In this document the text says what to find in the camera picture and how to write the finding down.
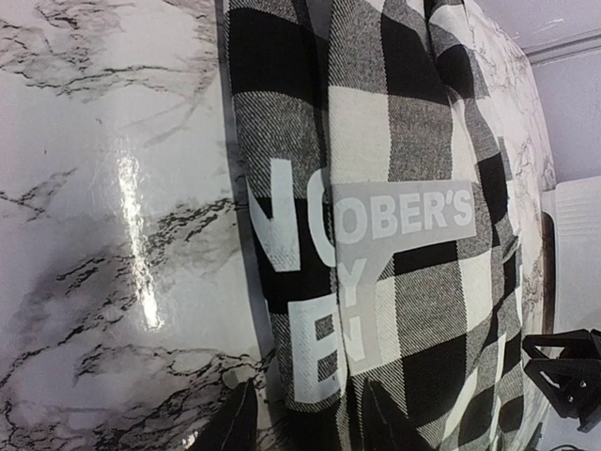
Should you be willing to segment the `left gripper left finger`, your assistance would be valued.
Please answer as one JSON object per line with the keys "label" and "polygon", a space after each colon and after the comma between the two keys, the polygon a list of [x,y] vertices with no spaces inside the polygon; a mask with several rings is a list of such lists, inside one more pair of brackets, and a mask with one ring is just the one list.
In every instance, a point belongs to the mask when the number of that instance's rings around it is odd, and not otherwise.
{"label": "left gripper left finger", "polygon": [[190,446],[192,451],[255,451],[257,396],[252,380],[239,383]]}

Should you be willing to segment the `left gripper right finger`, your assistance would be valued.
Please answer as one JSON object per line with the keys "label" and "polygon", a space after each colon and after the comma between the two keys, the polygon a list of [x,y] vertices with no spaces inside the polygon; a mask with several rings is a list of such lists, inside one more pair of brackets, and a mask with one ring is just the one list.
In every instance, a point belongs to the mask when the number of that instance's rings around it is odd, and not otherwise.
{"label": "left gripper right finger", "polygon": [[362,432],[364,450],[423,449],[423,438],[379,381],[364,382]]}

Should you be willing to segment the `white plastic bin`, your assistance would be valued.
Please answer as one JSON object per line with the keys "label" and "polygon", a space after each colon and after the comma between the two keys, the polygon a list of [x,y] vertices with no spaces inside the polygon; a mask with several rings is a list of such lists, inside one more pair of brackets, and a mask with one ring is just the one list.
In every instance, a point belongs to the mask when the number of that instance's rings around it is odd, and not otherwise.
{"label": "white plastic bin", "polygon": [[555,330],[600,328],[600,178],[542,194],[555,250]]}

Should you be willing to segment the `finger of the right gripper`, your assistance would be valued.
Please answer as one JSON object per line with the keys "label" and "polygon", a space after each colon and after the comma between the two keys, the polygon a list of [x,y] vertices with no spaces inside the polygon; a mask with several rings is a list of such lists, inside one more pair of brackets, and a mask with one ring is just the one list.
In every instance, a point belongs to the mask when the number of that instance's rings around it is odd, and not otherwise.
{"label": "finger of the right gripper", "polygon": [[580,430],[595,428],[600,423],[600,332],[530,334],[522,349],[530,357],[526,375],[555,412],[577,419]]}

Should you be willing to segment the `black white plaid shirt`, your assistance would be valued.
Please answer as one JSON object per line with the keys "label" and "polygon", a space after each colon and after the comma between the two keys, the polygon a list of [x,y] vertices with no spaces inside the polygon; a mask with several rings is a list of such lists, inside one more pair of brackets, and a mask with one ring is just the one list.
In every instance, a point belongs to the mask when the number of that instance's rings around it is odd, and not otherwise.
{"label": "black white plaid shirt", "polygon": [[379,381],[422,450],[522,423],[521,249],[472,1],[227,1],[225,59],[295,450],[364,450]]}

